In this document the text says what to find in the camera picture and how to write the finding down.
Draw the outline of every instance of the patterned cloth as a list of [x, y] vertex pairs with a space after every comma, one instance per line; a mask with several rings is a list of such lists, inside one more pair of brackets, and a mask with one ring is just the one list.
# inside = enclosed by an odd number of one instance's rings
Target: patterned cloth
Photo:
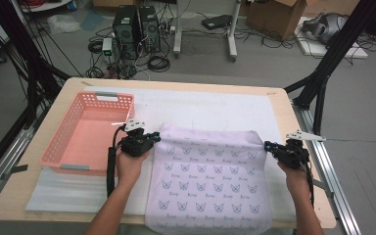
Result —
[[162, 234], [260, 234], [271, 227], [266, 152], [255, 131], [165, 125], [146, 225]]

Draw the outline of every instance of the white metal stand leg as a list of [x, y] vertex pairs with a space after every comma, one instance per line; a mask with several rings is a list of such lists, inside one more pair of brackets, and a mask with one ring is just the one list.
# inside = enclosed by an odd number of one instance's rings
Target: white metal stand leg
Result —
[[233, 62], [237, 60], [237, 49], [236, 42], [234, 40], [234, 32], [236, 30], [237, 18], [239, 16], [241, 6], [241, 0], [236, 0], [236, 5], [234, 6], [233, 21], [231, 22], [231, 27], [228, 31], [228, 46], [230, 47], [230, 58]]
[[173, 54], [175, 58], [179, 58], [181, 52], [181, 39], [182, 39], [182, 27], [181, 27], [181, 10], [179, 6], [179, 0], [176, 1], [176, 26], [175, 26], [175, 39], [173, 42]]

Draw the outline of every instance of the wooden table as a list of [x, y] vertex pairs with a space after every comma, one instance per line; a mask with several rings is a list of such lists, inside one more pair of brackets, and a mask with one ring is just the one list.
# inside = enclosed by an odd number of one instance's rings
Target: wooden table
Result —
[[[107, 80], [93, 78], [71, 78], [64, 85], [53, 107], [43, 120], [35, 136], [26, 149], [19, 165], [28, 165], [28, 170], [14, 173], [8, 180], [0, 194], [0, 220], [22, 221], [77, 221], [89, 222], [94, 213], [80, 212], [37, 212], [26, 211], [32, 191], [38, 180], [42, 166], [39, 158], [53, 136], [64, 113], [68, 109], [75, 93], [86, 86], [125, 87], [134, 89], [161, 89], [198, 92], [217, 92], [231, 94], [249, 94], [267, 96], [271, 102], [277, 125], [283, 141], [286, 134], [300, 129], [295, 113], [286, 92], [281, 88], [249, 87], [232, 85], [212, 85], [179, 82], [155, 82], [134, 80]], [[313, 169], [314, 178], [318, 179], [316, 169]], [[315, 187], [315, 212], [323, 228], [333, 228], [336, 225], [335, 216], [322, 189]], [[122, 223], [144, 224], [144, 216], [126, 214]], [[273, 220], [273, 227], [295, 227], [295, 221]]]

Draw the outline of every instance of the floor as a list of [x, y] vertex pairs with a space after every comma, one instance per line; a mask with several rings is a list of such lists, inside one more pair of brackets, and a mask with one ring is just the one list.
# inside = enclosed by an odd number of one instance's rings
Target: floor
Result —
[[[89, 23], [86, 30], [53, 35], [65, 54], [83, 73], [89, 68], [88, 38], [97, 30], [109, 27], [113, 18], [109, 13], [95, 13], [88, 9], [68, 12], [65, 9], [49, 11], [41, 19], [55, 14], [71, 14], [79, 23]], [[198, 17], [184, 20], [185, 25], [202, 28]], [[245, 28], [244, 19], [239, 27]], [[44, 40], [57, 68], [72, 75], [77, 72], [63, 55]], [[233, 84], [246, 86], [286, 87], [309, 75], [319, 60], [304, 56], [297, 44], [292, 48], [277, 47], [278, 42], [264, 40], [256, 35], [246, 41], [237, 39], [238, 59], [228, 58], [228, 45], [220, 35], [202, 33], [184, 34], [183, 51], [179, 59], [170, 53], [170, 69], [165, 73], [138, 72], [133, 79]], [[322, 135], [331, 162], [362, 234], [376, 233], [376, 52], [367, 51], [367, 60], [342, 61], [328, 83]], [[15, 70], [10, 63], [0, 64], [0, 140], [14, 123], [26, 103]], [[2, 222], [0, 234], [79, 234], [86, 223], [32, 223]], [[345, 234], [340, 225], [326, 234]]]

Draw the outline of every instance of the basket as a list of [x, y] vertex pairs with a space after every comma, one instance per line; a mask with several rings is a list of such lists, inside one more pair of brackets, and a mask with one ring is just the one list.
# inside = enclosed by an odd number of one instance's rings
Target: basket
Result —
[[112, 123], [132, 118], [133, 102], [131, 94], [77, 93], [40, 163], [58, 173], [106, 175], [108, 149], [118, 128]]

